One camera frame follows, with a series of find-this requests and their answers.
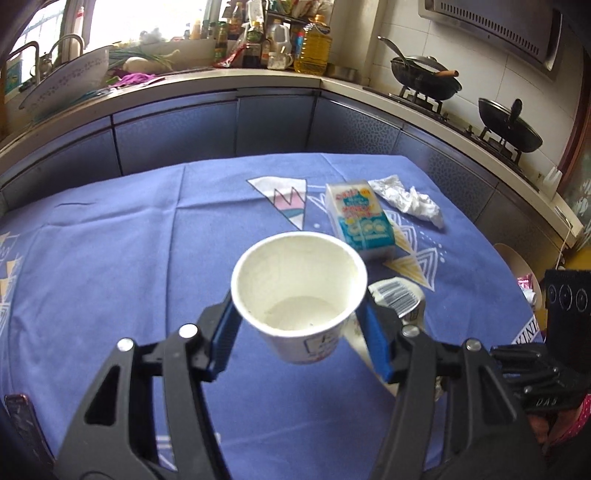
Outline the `foil yogurt lid barcode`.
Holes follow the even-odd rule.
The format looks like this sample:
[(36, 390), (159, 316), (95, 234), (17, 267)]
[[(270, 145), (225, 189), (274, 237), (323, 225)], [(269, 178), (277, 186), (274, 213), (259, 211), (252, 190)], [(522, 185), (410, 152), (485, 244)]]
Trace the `foil yogurt lid barcode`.
[(374, 282), (369, 286), (375, 302), (394, 309), (401, 321), (425, 329), (426, 297), (415, 283), (401, 277)]

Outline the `white yogurt cup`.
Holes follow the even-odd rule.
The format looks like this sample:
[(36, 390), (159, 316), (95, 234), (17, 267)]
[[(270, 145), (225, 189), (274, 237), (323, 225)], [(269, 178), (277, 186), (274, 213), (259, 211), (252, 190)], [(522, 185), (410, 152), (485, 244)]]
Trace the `white yogurt cup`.
[(360, 254), (334, 236), (286, 232), (247, 249), (233, 268), (230, 292), (242, 319), (281, 360), (322, 361), (366, 295)]

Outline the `white tissue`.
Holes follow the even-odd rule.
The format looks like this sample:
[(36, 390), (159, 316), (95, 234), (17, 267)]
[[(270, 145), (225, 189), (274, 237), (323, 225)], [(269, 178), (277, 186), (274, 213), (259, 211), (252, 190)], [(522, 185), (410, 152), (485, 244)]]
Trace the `white tissue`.
[(428, 194), (417, 191), (414, 186), (407, 189), (398, 175), (369, 180), (368, 183), (376, 194), (402, 213), (430, 222), (440, 230), (445, 228), (440, 206)]

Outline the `sponge pack blue white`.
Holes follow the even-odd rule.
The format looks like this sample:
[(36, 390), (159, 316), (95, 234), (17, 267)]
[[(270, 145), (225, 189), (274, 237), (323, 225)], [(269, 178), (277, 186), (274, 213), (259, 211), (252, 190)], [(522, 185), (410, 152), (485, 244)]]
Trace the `sponge pack blue white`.
[(394, 257), (393, 227), (367, 181), (328, 184), (325, 210), (335, 236), (356, 250), (363, 260)]

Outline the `beige round trash bin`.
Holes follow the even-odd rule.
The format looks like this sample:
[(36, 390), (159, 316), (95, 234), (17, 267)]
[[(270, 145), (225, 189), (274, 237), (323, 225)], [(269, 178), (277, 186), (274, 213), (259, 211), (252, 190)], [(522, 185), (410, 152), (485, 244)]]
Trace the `beige round trash bin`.
[(521, 255), (510, 246), (503, 243), (496, 243), (495, 250), (508, 265), (513, 276), (516, 278), (522, 293), (532, 307), (533, 311), (542, 308), (543, 295), (537, 277), (533, 273), (529, 264)]

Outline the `grey kitchen cabinets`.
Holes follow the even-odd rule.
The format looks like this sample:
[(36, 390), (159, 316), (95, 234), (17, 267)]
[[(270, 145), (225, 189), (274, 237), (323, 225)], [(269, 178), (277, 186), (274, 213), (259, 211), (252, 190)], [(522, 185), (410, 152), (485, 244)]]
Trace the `grey kitchen cabinets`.
[(568, 230), (532, 184), (451, 128), (318, 89), (245, 89), (157, 101), (39, 130), (1, 175), (9, 211), (68, 188), (184, 162), (276, 153), (390, 154), (411, 160), (494, 244), (537, 270)]

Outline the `blue patterned tablecloth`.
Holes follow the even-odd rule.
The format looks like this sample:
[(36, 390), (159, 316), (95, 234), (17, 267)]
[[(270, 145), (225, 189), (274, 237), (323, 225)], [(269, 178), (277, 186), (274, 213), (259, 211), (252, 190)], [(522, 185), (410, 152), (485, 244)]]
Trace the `blue patterned tablecloth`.
[[(437, 229), (392, 212), (426, 277), (425, 323), (440, 341), (537, 341), (531, 308), (476, 226), (411, 160), (304, 153), (199, 161), (70, 189), (1, 222), (1, 391), (23, 393), (58, 450), (116, 342), (165, 339), (228, 293), (250, 246), (293, 229), (253, 186), (276, 176), (307, 191), (304, 230), (331, 232), (329, 183), (397, 176), (441, 208)], [(236, 479), (365, 479), (394, 397), (346, 342), (291, 365), (249, 325), (204, 388)]]

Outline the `black frying pan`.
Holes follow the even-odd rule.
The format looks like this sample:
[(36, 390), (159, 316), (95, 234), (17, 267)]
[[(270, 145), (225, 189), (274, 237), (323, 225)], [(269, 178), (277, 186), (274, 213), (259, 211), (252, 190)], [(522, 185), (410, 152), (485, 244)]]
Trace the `black frying pan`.
[(496, 101), (480, 98), (478, 107), (485, 127), (515, 149), (522, 153), (531, 153), (542, 146), (541, 136), (521, 118), (523, 102), (520, 98), (515, 99), (510, 108)]

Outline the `gas stove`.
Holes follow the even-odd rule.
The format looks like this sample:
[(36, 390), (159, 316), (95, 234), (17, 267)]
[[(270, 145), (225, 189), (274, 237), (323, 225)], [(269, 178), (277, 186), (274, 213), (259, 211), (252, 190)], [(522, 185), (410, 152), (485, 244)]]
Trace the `gas stove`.
[(523, 153), (515, 149), (505, 140), (502, 140), (497, 134), (488, 130), (485, 125), (482, 128), (477, 128), (452, 113), (445, 111), (443, 109), (443, 102), (436, 101), (426, 96), (421, 96), (416, 91), (409, 90), (407, 87), (403, 87), (399, 94), (383, 93), (368, 86), (365, 87), (365, 90), (384, 98), (389, 98), (394, 102), (418, 111), (433, 120), (446, 125), (470, 142), (475, 143), (477, 146), (487, 151), (497, 160), (513, 170), (535, 191), (539, 191), (539, 188), (526, 176), (519, 165)]

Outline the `white patterned basin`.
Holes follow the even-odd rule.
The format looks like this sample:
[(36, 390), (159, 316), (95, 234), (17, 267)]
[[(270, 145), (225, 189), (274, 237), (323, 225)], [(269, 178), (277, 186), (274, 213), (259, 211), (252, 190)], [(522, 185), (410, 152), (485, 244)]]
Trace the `white patterned basin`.
[(27, 95), (19, 109), (39, 120), (99, 89), (109, 67), (109, 53), (110, 47), (104, 46), (60, 66)]

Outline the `range hood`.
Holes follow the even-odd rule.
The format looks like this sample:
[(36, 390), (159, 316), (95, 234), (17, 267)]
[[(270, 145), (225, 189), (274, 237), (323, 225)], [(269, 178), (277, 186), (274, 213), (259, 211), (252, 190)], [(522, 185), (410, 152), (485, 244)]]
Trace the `range hood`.
[(550, 79), (562, 57), (562, 13), (550, 1), (424, 0), (419, 15), (507, 51)]

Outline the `green onions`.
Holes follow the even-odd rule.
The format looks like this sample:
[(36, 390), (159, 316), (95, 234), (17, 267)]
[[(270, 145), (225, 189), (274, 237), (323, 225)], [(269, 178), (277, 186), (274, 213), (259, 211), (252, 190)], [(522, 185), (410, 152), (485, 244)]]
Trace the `green onions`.
[(173, 70), (172, 66), (181, 54), (179, 49), (166, 55), (146, 53), (138, 48), (113, 47), (109, 51), (108, 69), (126, 73), (163, 74)]

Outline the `white plastic jug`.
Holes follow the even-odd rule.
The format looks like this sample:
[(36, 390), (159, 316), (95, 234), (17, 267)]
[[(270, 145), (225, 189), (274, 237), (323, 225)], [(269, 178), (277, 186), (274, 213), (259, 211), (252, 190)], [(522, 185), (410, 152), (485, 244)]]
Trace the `white plastic jug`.
[(269, 30), (270, 52), (267, 58), (267, 68), (283, 71), (294, 62), (291, 55), (290, 28), (280, 19), (274, 19)]

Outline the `yellow cooking oil bottle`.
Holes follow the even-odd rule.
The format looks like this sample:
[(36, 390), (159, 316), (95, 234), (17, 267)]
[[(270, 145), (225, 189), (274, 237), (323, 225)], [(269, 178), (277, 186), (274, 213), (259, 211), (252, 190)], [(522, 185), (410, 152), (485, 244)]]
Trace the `yellow cooking oil bottle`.
[(294, 60), (294, 71), (307, 75), (324, 75), (332, 48), (331, 28), (325, 22), (325, 16), (315, 15), (301, 33), (303, 36)]

